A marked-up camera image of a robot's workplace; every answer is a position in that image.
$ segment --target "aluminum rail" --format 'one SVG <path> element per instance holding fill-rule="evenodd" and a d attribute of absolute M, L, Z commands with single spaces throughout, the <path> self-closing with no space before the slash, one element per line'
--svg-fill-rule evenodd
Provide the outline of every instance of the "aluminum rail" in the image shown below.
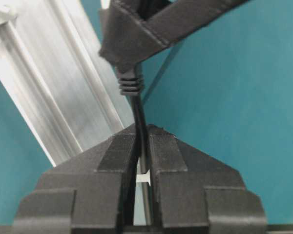
<path fill-rule="evenodd" d="M 18 16 L 0 25 L 0 80 L 53 166 L 133 123 L 79 0 L 5 4 Z"/>

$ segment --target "black fabric strap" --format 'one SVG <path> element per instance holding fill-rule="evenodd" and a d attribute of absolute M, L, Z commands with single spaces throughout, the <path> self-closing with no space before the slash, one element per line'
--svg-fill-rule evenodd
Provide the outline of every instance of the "black fabric strap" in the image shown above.
<path fill-rule="evenodd" d="M 112 0 L 100 55 L 126 72 L 248 0 Z"/>

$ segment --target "black cable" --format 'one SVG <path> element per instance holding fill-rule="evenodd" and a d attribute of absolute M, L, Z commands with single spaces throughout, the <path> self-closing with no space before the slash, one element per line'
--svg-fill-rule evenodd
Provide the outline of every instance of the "black cable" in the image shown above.
<path fill-rule="evenodd" d="M 136 127 L 136 144 L 139 146 L 140 169 L 145 174 L 149 170 L 148 133 L 140 93 L 144 87 L 141 66 L 137 65 L 126 73 L 117 72 L 121 94 L 129 97 Z M 146 224 L 152 224 L 150 187 L 142 183 Z"/>

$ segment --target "cable strain relief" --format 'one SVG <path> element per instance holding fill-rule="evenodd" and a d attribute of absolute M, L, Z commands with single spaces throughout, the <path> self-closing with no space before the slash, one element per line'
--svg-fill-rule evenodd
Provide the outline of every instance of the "cable strain relief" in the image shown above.
<path fill-rule="evenodd" d="M 141 72 L 141 66 L 136 66 L 133 69 L 120 73 L 116 69 L 116 76 L 121 90 L 121 95 L 138 96 L 144 88 L 144 79 Z"/>

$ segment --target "teal background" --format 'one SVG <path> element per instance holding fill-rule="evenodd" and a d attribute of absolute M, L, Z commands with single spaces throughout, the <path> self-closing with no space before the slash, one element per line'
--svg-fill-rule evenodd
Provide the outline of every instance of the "teal background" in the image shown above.
<path fill-rule="evenodd" d="M 99 1 L 82 2 L 98 32 Z M 149 123 L 238 169 L 270 223 L 293 223 L 293 0 L 284 3 L 253 0 L 187 38 L 145 103 Z M 146 89 L 168 53 L 144 62 Z M 0 224 L 50 167 L 0 83 Z"/>

